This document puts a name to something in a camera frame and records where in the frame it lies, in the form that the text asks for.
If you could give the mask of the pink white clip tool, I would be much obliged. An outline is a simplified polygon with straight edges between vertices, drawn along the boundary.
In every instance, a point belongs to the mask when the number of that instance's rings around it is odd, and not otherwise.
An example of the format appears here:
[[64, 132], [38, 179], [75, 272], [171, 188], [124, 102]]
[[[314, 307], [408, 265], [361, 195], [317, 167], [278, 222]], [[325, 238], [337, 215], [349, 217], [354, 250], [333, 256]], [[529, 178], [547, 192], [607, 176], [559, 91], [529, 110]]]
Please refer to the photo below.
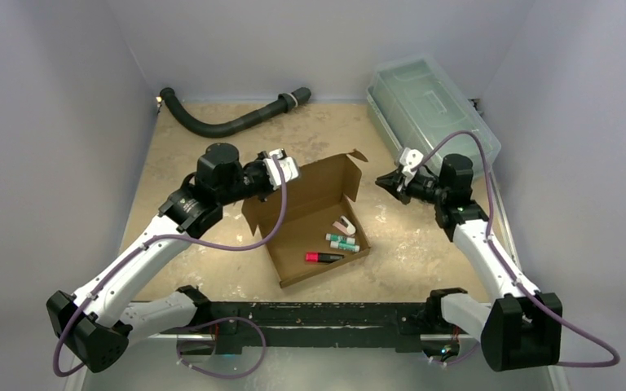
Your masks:
[[339, 230], [345, 236], [354, 236], [355, 233], [356, 233], [355, 225], [351, 222], [351, 220], [348, 217], [346, 217], [344, 215], [341, 215], [333, 223], [333, 227], [335, 227], [337, 230]]

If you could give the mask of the green white tube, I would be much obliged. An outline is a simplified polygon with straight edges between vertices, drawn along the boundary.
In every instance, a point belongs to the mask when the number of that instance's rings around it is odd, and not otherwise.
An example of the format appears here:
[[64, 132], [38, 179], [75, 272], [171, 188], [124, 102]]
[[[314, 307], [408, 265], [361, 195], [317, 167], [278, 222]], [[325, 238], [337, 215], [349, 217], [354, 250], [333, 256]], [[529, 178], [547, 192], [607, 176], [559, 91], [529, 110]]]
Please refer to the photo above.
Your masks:
[[339, 241], [333, 241], [330, 244], [330, 248], [339, 249], [342, 251], [347, 251], [351, 253], [358, 253], [360, 251], [360, 246], [357, 244], [348, 244]]
[[356, 240], [354, 237], [346, 236], [346, 235], [336, 235], [336, 234], [328, 233], [325, 236], [325, 239], [330, 242], [339, 242], [339, 243], [351, 244], [351, 245], [355, 245], [356, 243]]

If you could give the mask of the brown cardboard box sheet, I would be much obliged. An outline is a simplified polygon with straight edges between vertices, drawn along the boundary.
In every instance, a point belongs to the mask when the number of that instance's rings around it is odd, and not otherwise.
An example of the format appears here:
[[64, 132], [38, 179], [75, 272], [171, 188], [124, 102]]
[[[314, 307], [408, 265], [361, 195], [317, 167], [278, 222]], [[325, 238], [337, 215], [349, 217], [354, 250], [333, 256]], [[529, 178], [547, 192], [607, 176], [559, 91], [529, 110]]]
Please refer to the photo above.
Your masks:
[[[300, 168], [300, 178], [287, 184], [284, 220], [266, 244], [281, 288], [321, 275], [326, 271], [366, 257], [371, 251], [364, 228], [352, 208], [357, 200], [362, 171], [358, 162], [368, 158], [357, 150], [326, 157]], [[330, 248], [325, 236], [343, 235], [333, 227], [341, 216], [356, 227], [358, 253]], [[345, 258], [332, 264], [305, 262], [306, 253], [336, 253]]]

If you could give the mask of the black red marker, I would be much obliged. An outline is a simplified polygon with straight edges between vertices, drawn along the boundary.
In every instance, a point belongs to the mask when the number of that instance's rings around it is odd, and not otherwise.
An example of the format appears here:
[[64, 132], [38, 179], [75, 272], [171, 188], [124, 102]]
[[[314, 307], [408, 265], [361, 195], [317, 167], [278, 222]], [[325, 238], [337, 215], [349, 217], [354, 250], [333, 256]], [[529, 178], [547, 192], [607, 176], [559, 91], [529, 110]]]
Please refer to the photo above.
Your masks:
[[305, 262], [319, 263], [319, 264], [332, 264], [344, 258], [345, 257], [343, 255], [336, 254], [336, 253], [309, 252], [309, 253], [306, 253]]

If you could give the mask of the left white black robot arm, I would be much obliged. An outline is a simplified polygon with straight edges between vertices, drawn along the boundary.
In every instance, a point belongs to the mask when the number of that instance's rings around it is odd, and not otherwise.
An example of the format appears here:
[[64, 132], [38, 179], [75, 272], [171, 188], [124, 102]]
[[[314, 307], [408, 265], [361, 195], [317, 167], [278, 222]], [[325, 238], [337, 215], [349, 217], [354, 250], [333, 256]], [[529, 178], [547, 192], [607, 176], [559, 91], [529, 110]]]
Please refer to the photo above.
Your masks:
[[63, 349], [80, 367], [108, 369], [129, 345], [170, 330], [203, 332], [219, 323], [212, 302], [198, 289], [182, 287], [169, 296], [141, 305], [133, 299], [170, 261], [223, 218], [228, 204], [279, 192], [286, 203], [287, 185], [300, 175], [298, 163], [286, 151], [258, 153], [242, 164], [230, 143], [208, 146], [178, 190], [158, 209], [143, 233], [105, 270], [73, 293], [55, 292], [46, 308], [57, 335], [52, 367], [58, 377]]

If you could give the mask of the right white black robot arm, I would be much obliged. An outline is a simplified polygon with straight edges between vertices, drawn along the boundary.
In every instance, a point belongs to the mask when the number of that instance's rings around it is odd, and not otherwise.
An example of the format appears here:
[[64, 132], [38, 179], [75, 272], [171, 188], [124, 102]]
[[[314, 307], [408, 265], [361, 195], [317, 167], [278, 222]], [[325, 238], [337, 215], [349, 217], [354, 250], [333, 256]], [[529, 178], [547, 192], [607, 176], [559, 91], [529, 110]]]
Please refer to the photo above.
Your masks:
[[396, 170], [376, 184], [402, 204], [419, 200], [434, 206], [436, 222], [469, 260], [491, 303], [477, 302], [462, 288], [434, 290], [420, 318], [437, 332], [453, 325], [472, 336], [493, 371], [558, 363], [562, 326], [546, 312], [560, 315], [562, 303], [556, 294], [542, 293], [490, 234], [491, 219], [472, 198], [471, 159], [449, 154], [433, 174], [421, 164], [423, 157], [404, 148]]

